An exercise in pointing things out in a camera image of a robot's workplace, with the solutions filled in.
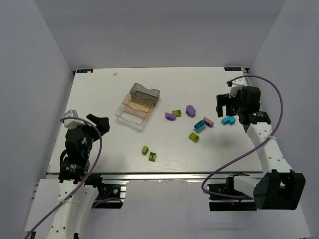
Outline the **green printed lego brick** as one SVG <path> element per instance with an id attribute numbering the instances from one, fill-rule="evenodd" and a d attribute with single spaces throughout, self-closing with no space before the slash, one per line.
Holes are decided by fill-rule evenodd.
<path id="1" fill-rule="evenodd" d="M 172 111 L 172 114 L 175 115 L 176 117 L 180 117 L 182 115 L 181 110 L 174 110 Z"/>

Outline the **small green lego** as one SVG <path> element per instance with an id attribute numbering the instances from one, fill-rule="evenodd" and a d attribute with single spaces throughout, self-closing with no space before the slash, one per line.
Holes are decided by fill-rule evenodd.
<path id="1" fill-rule="evenodd" d="M 148 146 L 143 146 L 143 148 L 142 148 L 142 154 L 143 155 L 146 155 L 147 154 L 147 152 L 148 152 L 148 150 L 149 150 L 149 147 Z"/>

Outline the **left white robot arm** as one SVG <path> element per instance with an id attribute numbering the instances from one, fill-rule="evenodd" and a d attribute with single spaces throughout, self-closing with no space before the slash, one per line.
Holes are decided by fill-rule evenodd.
<path id="1" fill-rule="evenodd" d="M 89 157 L 93 143 L 110 130 L 109 118 L 88 114 L 83 121 L 68 112 L 63 123 L 65 150 L 60 155 L 59 194 L 49 239 L 79 238 L 94 201 L 106 193 L 101 175 L 92 173 L 96 164 Z"/>

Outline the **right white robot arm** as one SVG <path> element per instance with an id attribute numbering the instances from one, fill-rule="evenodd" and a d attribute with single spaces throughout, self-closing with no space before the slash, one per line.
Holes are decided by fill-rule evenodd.
<path id="1" fill-rule="evenodd" d="M 216 111 L 223 116 L 238 116 L 239 122 L 255 147 L 263 177 L 260 180 L 247 174 L 234 175 L 226 180 L 226 191 L 240 192 L 262 210 L 295 210 L 299 204 L 306 180 L 296 173 L 285 160 L 271 133 L 271 120 L 260 111 L 261 91 L 257 87 L 243 86 L 235 94 L 217 95 Z"/>

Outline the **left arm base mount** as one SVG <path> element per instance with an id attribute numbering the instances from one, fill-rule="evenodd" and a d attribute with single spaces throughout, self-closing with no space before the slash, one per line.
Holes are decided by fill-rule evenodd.
<path id="1" fill-rule="evenodd" d="M 114 178 L 111 175 L 93 174 L 97 179 L 98 196 L 95 199 L 93 209 L 120 209 L 125 200 L 128 181 Z"/>

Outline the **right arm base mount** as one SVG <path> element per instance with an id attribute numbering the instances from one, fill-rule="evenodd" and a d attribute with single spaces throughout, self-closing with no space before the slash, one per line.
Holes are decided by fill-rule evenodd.
<path id="1" fill-rule="evenodd" d="M 243 212 L 256 211 L 252 198 L 234 189 L 234 177 L 228 176 L 224 183 L 210 183 L 205 188 L 217 193 L 209 196 L 209 210 L 211 212 Z"/>

